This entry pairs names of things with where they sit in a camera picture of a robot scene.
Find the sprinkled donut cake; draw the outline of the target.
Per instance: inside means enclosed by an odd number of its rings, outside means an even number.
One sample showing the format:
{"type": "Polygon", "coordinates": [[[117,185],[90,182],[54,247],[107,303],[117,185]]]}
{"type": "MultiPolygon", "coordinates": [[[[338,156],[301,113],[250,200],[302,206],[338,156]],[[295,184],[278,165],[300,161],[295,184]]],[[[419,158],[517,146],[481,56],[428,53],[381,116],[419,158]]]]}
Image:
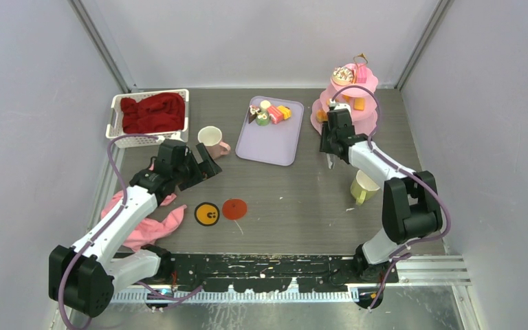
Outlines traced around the sprinkled donut cake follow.
{"type": "Polygon", "coordinates": [[[336,67],[331,75],[331,81],[339,86],[350,85],[355,82],[355,70],[347,66],[336,67]]]}

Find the yellow pink layered cake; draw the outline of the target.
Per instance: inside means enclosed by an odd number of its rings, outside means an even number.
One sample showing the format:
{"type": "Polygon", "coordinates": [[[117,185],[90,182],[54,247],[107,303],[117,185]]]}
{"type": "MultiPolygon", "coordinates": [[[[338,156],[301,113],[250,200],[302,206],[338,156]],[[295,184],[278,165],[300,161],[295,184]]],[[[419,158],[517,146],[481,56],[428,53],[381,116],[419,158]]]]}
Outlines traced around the yellow pink layered cake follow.
{"type": "Polygon", "coordinates": [[[288,120],[292,116],[291,109],[284,105],[280,105],[280,106],[271,105],[270,107],[267,108],[267,112],[273,124],[278,124],[284,120],[288,120]]]}

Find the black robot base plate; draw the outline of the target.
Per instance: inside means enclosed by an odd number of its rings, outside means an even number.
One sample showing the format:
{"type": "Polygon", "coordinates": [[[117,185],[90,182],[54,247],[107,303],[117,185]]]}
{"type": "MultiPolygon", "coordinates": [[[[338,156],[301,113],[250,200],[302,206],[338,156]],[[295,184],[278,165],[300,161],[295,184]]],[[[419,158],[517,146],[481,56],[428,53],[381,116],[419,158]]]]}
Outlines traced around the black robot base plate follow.
{"type": "Polygon", "coordinates": [[[168,270],[143,279],[147,285],[173,286],[190,292],[344,292],[353,285],[396,283],[389,262],[365,265],[359,256],[330,254],[173,254],[168,270]]]}

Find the chocolate cake slice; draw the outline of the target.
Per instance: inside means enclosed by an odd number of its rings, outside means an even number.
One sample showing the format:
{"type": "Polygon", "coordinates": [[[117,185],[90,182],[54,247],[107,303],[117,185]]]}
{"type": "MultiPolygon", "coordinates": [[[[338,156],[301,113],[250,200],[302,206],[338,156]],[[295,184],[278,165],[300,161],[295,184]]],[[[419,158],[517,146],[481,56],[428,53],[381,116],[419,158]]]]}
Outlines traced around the chocolate cake slice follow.
{"type": "Polygon", "coordinates": [[[257,118],[258,114],[261,112],[259,106],[251,104],[247,111],[247,122],[251,124],[257,118]]]}

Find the pink square cake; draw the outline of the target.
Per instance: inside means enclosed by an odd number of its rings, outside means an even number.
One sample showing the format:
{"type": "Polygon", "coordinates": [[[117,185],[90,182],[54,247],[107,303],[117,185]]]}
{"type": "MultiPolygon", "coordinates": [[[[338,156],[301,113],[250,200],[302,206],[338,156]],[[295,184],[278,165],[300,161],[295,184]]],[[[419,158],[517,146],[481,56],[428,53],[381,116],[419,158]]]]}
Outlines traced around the pink square cake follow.
{"type": "Polygon", "coordinates": [[[367,64],[359,63],[356,65],[355,82],[357,84],[365,84],[367,81],[367,64]]]}

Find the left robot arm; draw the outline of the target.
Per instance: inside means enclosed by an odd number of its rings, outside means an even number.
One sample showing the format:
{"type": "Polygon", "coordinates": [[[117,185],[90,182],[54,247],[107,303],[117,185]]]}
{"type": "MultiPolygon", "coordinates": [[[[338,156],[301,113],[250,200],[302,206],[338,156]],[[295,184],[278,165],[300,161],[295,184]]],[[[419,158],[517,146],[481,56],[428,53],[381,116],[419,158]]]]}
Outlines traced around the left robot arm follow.
{"type": "Polygon", "coordinates": [[[221,172],[202,143],[197,160],[186,143],[165,140],[152,168],[123,184],[121,200],[100,222],[69,247],[57,246],[49,255],[48,294],[61,309],[69,307],[95,318],[112,295],[146,278],[166,283],[175,271],[172,254],[146,244],[134,254],[113,260],[127,237],[176,190],[193,187],[221,172]]]}

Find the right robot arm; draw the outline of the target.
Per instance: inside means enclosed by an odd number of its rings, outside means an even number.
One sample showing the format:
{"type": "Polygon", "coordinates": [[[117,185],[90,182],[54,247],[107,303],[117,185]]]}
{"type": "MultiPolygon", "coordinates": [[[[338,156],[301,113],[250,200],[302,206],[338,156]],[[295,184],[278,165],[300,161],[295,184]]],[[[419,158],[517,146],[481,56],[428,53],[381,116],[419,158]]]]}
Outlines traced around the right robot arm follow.
{"type": "Polygon", "coordinates": [[[436,181],[428,171],[415,172],[383,153],[370,137],[355,133],[346,109],[332,109],[323,122],[320,152],[327,156],[329,168],[335,160],[357,168],[382,189],[382,229],[359,245],[352,270],[362,282],[380,275],[381,265],[405,247],[441,238],[442,203],[436,181]]]}

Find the orange square biscuit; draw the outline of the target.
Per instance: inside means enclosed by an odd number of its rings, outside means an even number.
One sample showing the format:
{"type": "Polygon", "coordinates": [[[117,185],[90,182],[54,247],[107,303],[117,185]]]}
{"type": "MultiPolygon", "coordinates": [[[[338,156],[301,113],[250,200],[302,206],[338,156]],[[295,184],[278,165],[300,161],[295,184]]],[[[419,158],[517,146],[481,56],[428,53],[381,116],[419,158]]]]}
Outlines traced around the orange square biscuit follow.
{"type": "Polygon", "coordinates": [[[366,101],[364,98],[356,98],[353,103],[353,109],[356,111],[364,111],[365,104],[366,104],[366,101]]]}

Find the orange round bun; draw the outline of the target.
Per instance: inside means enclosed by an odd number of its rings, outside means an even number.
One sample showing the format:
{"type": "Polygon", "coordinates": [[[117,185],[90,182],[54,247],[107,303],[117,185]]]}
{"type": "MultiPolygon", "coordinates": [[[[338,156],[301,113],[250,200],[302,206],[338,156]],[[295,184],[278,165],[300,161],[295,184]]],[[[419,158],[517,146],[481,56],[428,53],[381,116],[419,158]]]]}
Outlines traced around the orange round bun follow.
{"type": "Polygon", "coordinates": [[[322,109],[319,109],[317,110],[316,112],[316,121],[318,123],[323,123],[323,122],[327,122],[328,121],[328,116],[327,116],[327,113],[322,110],[322,109]]]}

